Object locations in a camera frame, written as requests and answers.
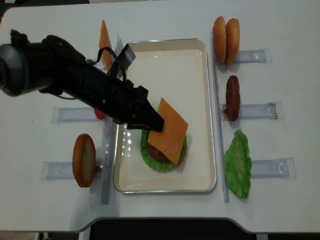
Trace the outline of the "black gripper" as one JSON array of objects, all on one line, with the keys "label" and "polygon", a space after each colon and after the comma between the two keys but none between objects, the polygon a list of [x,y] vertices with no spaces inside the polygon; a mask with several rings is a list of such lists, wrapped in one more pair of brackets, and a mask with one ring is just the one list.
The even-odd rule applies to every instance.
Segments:
[{"label": "black gripper", "polygon": [[129,130],[162,132],[164,119],[147,100],[148,91],[118,78],[117,70],[104,72],[88,60],[83,69],[82,101],[113,118],[127,123]]}]

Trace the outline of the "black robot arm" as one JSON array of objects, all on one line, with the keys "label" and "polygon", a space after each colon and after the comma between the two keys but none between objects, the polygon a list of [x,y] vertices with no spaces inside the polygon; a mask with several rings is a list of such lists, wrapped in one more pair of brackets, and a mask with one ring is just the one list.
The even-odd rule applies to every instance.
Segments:
[{"label": "black robot arm", "polygon": [[31,43],[27,35],[10,32],[11,42],[0,47],[0,88],[11,97],[39,91],[60,97],[67,93],[106,114],[129,129],[161,132],[164,119],[148,101],[148,90],[135,87],[127,78],[135,54],[126,45],[120,54],[109,47],[113,58],[107,72],[96,67],[66,40],[49,35],[39,43]]}]

